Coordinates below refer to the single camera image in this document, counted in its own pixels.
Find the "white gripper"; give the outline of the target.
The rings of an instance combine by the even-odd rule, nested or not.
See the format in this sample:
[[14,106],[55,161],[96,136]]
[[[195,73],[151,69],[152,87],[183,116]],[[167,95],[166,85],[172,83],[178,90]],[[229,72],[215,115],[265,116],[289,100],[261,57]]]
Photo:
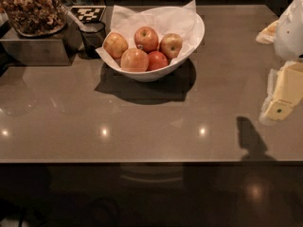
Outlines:
[[261,107],[259,122],[273,125],[286,119],[303,99],[303,0],[293,2],[256,37],[260,44],[274,43],[276,54],[286,60],[279,69],[271,69],[267,97]]

